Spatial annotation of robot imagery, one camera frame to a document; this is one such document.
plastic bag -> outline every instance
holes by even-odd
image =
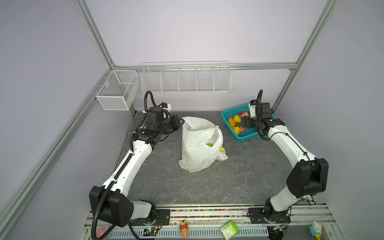
[[[216,159],[223,161],[228,158],[225,152],[220,151],[223,133],[217,125],[204,118],[183,119],[181,168],[197,172],[211,166]]]

black mounting plate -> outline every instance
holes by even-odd
[[[263,207],[250,207],[248,208],[248,216],[249,218],[251,219],[251,223],[252,224],[258,224],[258,223],[270,223],[270,222],[267,222],[265,219],[264,219],[264,213],[263,213],[263,210],[264,208]],[[281,214],[279,216],[276,217],[276,221],[273,220],[273,223],[284,223],[284,221],[282,220],[282,218],[284,218],[285,220],[285,223],[290,223],[291,222],[291,219],[289,216],[286,216],[284,214]]]
[[[156,209],[155,217],[161,217],[163,219],[163,226],[169,225],[170,210],[169,209]],[[145,218],[139,218],[131,222],[131,226],[148,226]],[[161,225],[161,219],[156,218],[156,222],[153,225]]]

white mesh basket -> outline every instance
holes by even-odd
[[[153,93],[229,93],[232,87],[229,64],[145,66],[142,91]]]
[[[96,97],[105,110],[129,110],[138,88],[136,71],[113,70]]]

metal beam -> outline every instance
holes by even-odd
[[[91,15],[91,11],[89,10],[86,2],[84,0],[73,0],[77,10],[80,13],[80,16],[88,29],[89,34],[91,35],[93,41],[95,42],[100,55],[105,61],[107,68],[113,69],[115,64],[113,63],[112,57],[108,52],[107,46],[105,45],[103,38],[96,26],[96,23]]]
[[[331,18],[332,14],[335,12],[337,7],[339,6],[341,0],[328,0],[327,4],[325,5],[323,12],[321,13],[315,28],[313,29],[310,38],[308,39],[307,43],[305,44],[298,60],[297,60],[297,67],[295,70],[291,71],[291,74],[289,75],[287,81],[285,82],[283,88],[280,91],[280,94],[278,95],[272,109],[273,111],[276,111],[276,109],[280,106],[281,102],[283,101],[284,97],[286,96],[288,90],[292,86],[292,83],[295,81],[298,73],[302,69],[305,61],[307,60],[308,56],[311,54],[314,46],[317,43],[317,40],[323,33],[325,27],[328,24],[329,19]]]
[[[56,142],[51,146],[45,154],[39,165],[36,167],[32,175],[28,178],[24,186],[20,189],[12,202],[6,208],[0,217],[0,240],[5,239],[11,232],[13,226],[17,223],[24,210],[28,207],[33,197],[51,172],[52,168],[64,152],[65,148],[91,111],[96,102],[96,94],[109,76],[107,71],[100,79],[99,83],[89,94],[86,101],[82,104],[75,116],[71,119],[65,129],[62,131]]]
[[[172,65],[174,67],[193,67],[200,65]],[[286,62],[286,63],[231,63],[231,70],[259,70],[259,69],[295,69],[297,63]],[[169,65],[156,65],[153,67],[157,68],[169,68]],[[142,72],[143,66],[116,66],[115,70],[135,70],[136,72]]]

gray table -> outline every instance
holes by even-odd
[[[227,160],[209,168],[189,172],[180,167],[181,129],[156,145],[139,169],[128,198],[157,204],[260,204],[286,185],[291,171],[288,159],[273,141],[254,137],[236,142],[225,126],[221,112],[172,112],[180,118],[205,118],[223,132]],[[138,113],[133,128],[143,113]],[[125,156],[129,143],[123,149]]]

